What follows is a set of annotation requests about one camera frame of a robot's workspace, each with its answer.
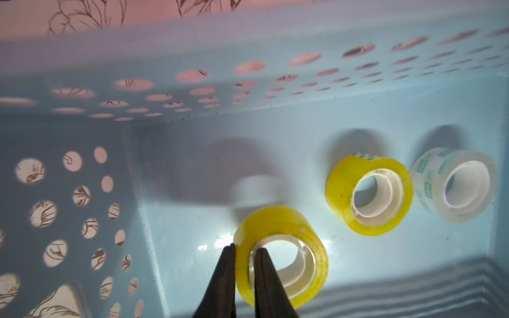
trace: tape roll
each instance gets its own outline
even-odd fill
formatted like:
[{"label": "tape roll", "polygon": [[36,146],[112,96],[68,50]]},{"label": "tape roll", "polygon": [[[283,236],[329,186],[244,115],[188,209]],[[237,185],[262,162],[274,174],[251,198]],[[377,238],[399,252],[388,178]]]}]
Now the tape roll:
[{"label": "tape roll", "polygon": [[476,151],[434,148],[419,157],[410,173],[414,205],[453,223],[481,214],[497,188],[495,162]]},{"label": "tape roll", "polygon": [[294,262],[278,276],[290,302],[298,308],[313,299],[327,280],[329,258],[322,241],[306,218],[283,206],[266,207],[251,213],[233,236],[237,246],[235,276],[240,295],[255,305],[254,256],[273,241],[287,241],[298,248]]},{"label": "tape roll", "polygon": [[[377,192],[362,208],[354,202],[359,184],[375,177]],[[326,198],[331,210],[355,232],[377,236],[395,228],[412,204],[410,174],[396,160],[356,153],[341,161],[327,180]]]}]

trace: light blue plastic basket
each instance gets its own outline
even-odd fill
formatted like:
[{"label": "light blue plastic basket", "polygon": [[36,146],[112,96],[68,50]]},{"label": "light blue plastic basket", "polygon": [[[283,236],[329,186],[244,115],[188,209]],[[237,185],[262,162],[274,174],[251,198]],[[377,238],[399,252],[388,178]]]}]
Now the light blue plastic basket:
[{"label": "light blue plastic basket", "polygon": [[[310,52],[320,57],[291,65]],[[190,316],[223,246],[265,204],[301,212],[329,255],[301,317],[509,316],[508,60],[503,0],[330,1],[1,43],[0,278],[16,287],[0,294],[16,295],[0,317],[64,316],[39,306],[63,285],[82,317],[117,317],[115,304],[120,317],[137,305],[142,317]],[[330,211],[325,183],[343,153],[410,169],[434,147],[497,163],[498,194],[479,217],[452,224],[412,207],[364,237]],[[270,180],[270,199],[237,205],[232,188],[253,176]],[[44,200],[56,217],[33,211]]]}]

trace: transparent tape roll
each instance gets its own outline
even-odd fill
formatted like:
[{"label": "transparent tape roll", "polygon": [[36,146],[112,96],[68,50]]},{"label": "transparent tape roll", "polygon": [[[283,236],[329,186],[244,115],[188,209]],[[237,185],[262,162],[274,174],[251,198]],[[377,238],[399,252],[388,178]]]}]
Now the transparent tape roll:
[{"label": "transparent tape roll", "polygon": [[242,298],[254,306],[254,256],[259,248],[274,241],[286,241],[298,249],[293,263],[277,272],[290,302],[298,308],[322,289],[327,280],[329,258],[306,218],[288,207],[256,210],[240,224],[233,237],[237,247],[237,288]]},{"label": "transparent tape roll", "polygon": [[477,151],[434,148],[419,157],[410,173],[414,204],[452,223],[481,214],[497,189],[495,162]]},{"label": "transparent tape roll", "polygon": [[[355,205],[359,184],[375,177],[377,192],[364,207]],[[377,236],[394,229],[412,204],[410,173],[393,159],[356,153],[341,161],[331,172],[326,186],[327,203],[352,230]]]}]

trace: yellow tape roll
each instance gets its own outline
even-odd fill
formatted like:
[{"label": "yellow tape roll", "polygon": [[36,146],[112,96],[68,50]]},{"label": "yellow tape roll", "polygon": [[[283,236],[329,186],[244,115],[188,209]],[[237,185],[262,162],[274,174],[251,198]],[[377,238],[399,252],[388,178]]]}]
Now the yellow tape roll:
[{"label": "yellow tape roll", "polygon": [[[365,207],[357,208],[354,193],[369,177],[377,180],[377,193]],[[410,173],[401,163],[365,153],[341,161],[327,180],[327,202],[355,232],[377,236],[395,228],[407,215],[413,198]]]},{"label": "yellow tape roll", "polygon": [[253,257],[256,250],[276,240],[293,243],[299,249],[294,263],[278,271],[290,302],[294,308],[298,308],[322,289],[327,280],[329,258],[322,241],[306,218],[288,207],[273,206],[256,210],[240,224],[233,236],[237,246],[237,288],[242,298],[254,306]]}]

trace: tape core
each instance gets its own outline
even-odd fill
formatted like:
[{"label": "tape core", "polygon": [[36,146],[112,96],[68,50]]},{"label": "tape core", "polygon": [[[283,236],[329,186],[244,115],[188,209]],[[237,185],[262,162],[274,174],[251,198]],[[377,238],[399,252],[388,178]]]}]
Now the tape core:
[{"label": "tape core", "polygon": [[353,190],[353,196],[355,196],[360,183],[370,177],[375,177],[377,181],[377,193],[373,200],[362,208],[356,207],[355,200],[352,198],[352,213],[361,224],[372,227],[381,226],[390,222],[401,208],[405,195],[403,181],[392,170],[372,170],[357,182]]},{"label": "tape core", "polygon": [[291,235],[272,235],[260,240],[249,254],[249,285],[255,291],[255,255],[256,251],[270,242],[286,241],[294,244],[298,251],[292,264],[277,271],[289,299],[302,294],[313,282],[316,273],[316,259],[309,246]]},{"label": "tape core", "polygon": [[443,197],[450,211],[456,215],[464,215],[477,209],[490,190],[490,174],[486,165],[480,161],[470,160],[452,170],[445,184],[454,176],[453,184]]}]

